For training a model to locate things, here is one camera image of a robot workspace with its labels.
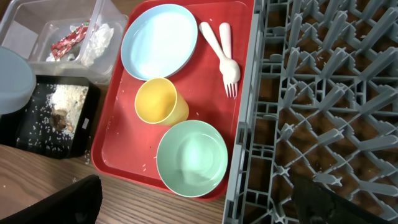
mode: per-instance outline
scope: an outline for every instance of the light blue plate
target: light blue plate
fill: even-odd
[[[175,4],[153,7],[141,14],[124,36],[121,57],[134,78],[169,77],[195,50],[197,22],[188,9]]]

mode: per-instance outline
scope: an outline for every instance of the red tray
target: red tray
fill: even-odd
[[[160,4],[179,4],[186,7],[198,24],[209,22],[220,42],[218,26],[231,25],[233,58],[243,72],[248,51],[253,0],[156,0],[145,1],[131,13],[129,27],[146,10]],[[229,161],[233,153],[242,82],[236,100],[228,99],[224,90],[216,54],[198,32],[195,51],[178,73],[169,79],[188,103],[188,119],[198,119],[214,126],[222,135],[228,148]],[[171,192],[160,179],[156,168],[156,152],[162,136],[170,127],[150,125],[141,121],[134,109],[134,99],[143,81],[125,71],[120,54],[116,60],[113,77],[106,95],[101,118],[91,148],[92,161],[97,170]],[[225,194],[227,173],[214,191],[199,200],[214,200]]]

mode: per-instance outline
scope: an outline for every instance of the gray dish rack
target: gray dish rack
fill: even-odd
[[[300,174],[398,221],[396,0],[256,0],[223,223],[298,223]]]

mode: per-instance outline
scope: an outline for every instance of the clear plastic container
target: clear plastic container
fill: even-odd
[[[78,56],[46,62],[51,45],[68,35],[70,26],[88,20],[86,37],[72,48]],[[111,0],[13,0],[0,23],[0,44],[26,58],[38,75],[86,77],[95,84],[108,84],[126,22]],[[87,65],[82,58],[91,36],[103,24],[113,29],[113,36],[103,54]]]

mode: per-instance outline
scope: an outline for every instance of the wooden table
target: wooden table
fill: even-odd
[[[141,0],[113,0],[126,15]],[[102,88],[98,122],[106,95]],[[198,202],[99,174],[84,157],[55,160],[0,146],[0,219],[12,215],[90,174],[101,177],[103,203],[98,223],[221,223],[224,200]]]

